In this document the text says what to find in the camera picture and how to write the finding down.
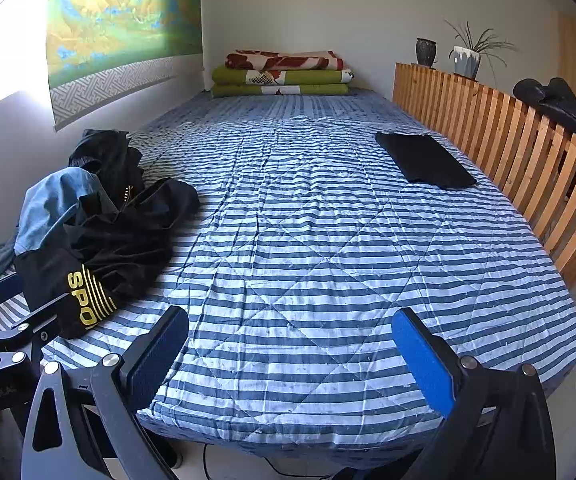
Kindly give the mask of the dark ceramic vase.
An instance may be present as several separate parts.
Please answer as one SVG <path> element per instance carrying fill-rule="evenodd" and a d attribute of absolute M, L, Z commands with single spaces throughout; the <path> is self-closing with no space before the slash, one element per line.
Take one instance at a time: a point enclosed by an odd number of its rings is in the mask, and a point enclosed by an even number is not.
<path fill-rule="evenodd" d="M 436 42 L 430 39 L 418 38 L 415 45 L 417 63 L 432 67 L 436 58 Z"/>

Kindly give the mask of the black yellow sport pants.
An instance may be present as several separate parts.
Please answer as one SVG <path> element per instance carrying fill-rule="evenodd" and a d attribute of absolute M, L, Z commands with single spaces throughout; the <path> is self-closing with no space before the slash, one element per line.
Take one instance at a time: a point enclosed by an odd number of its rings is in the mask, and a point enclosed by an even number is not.
<path fill-rule="evenodd" d="M 121 208 L 102 192 L 79 198 L 40 247 L 15 258 L 26 304 L 55 300 L 60 336 L 82 337 L 143 298 L 173 256 L 177 228 L 200 207 L 189 184 L 163 178 Z"/>

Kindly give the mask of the dark crumpled garment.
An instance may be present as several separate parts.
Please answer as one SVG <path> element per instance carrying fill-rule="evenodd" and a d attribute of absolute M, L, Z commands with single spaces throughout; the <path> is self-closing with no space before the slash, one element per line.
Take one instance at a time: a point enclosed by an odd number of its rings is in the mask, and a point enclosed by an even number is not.
<path fill-rule="evenodd" d="M 86 129 L 69 165 L 94 174 L 112 203 L 121 208 L 145 189 L 140 159 L 142 153 L 131 147 L 126 131 Z"/>

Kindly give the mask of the folded black garment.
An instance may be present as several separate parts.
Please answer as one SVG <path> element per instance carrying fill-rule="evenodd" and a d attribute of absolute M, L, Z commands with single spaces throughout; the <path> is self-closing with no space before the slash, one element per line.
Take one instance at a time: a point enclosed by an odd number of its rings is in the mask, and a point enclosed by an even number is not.
<path fill-rule="evenodd" d="M 377 132 L 375 139 L 409 183 L 434 185 L 443 190 L 464 190 L 476 185 L 470 172 L 433 136 Z"/>

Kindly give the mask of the green folded blanket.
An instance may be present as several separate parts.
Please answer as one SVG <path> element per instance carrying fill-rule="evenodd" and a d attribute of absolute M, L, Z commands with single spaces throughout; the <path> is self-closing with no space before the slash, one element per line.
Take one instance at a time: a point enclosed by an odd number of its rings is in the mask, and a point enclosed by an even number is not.
<path fill-rule="evenodd" d="M 212 96 L 345 96 L 353 70 L 232 70 L 212 73 Z"/>

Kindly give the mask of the red white folded blanket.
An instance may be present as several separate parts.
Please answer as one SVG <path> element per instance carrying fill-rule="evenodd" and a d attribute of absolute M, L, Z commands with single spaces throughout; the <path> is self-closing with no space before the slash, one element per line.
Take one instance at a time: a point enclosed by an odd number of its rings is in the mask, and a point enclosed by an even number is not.
<path fill-rule="evenodd" d="M 226 55 L 231 70 L 344 70 L 343 58 L 333 51 L 282 53 L 263 50 L 235 50 Z"/>

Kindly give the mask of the blue denim jacket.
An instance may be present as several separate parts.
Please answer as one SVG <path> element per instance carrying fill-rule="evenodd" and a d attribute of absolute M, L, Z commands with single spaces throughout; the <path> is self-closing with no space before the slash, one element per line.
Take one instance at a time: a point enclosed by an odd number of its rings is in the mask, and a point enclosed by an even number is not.
<path fill-rule="evenodd" d="M 72 214 L 81 197 L 101 190 L 98 177 L 80 167 L 55 171 L 28 188 L 14 234 L 0 244 L 0 276 L 12 266 L 15 256 L 40 248 Z"/>

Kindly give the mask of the wooden slatted bed rail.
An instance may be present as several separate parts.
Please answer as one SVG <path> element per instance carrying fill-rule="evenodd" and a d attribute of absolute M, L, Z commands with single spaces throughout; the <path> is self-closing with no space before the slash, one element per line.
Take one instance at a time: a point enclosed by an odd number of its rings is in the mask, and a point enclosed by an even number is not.
<path fill-rule="evenodd" d="M 474 162 L 576 284 L 576 133 L 509 94 L 417 64 L 395 67 L 393 101 Z"/>

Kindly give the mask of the potted spider plant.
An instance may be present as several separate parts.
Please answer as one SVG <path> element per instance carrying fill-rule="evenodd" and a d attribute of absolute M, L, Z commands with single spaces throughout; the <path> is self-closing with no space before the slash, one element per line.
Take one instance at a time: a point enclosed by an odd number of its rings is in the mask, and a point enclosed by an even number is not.
<path fill-rule="evenodd" d="M 468 21 L 465 21 L 463 25 L 455 25 L 447 20 L 445 23 L 455 32 L 454 39 L 457 41 L 448 54 L 455 75 L 476 80 L 482 60 L 485 58 L 493 78 L 496 78 L 493 61 L 497 60 L 502 65 L 507 65 L 500 52 L 519 51 L 513 42 L 501 39 L 494 27 L 487 27 L 483 32 L 475 35 Z"/>

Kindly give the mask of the black jacket on rail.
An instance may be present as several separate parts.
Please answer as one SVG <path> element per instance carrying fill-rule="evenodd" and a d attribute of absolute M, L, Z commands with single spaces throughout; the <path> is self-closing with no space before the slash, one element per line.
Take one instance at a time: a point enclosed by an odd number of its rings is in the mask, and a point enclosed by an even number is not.
<path fill-rule="evenodd" d="M 513 87 L 513 95 L 539 114 L 576 133 L 576 95 L 563 78 L 551 78 L 549 84 L 522 79 Z"/>

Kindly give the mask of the landscape wall tapestry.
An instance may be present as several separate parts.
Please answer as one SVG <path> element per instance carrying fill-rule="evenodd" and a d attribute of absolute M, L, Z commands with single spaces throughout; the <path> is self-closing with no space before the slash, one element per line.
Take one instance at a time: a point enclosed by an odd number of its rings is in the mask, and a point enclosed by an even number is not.
<path fill-rule="evenodd" d="M 201 0 L 48 0 L 46 58 L 54 122 L 203 71 Z"/>

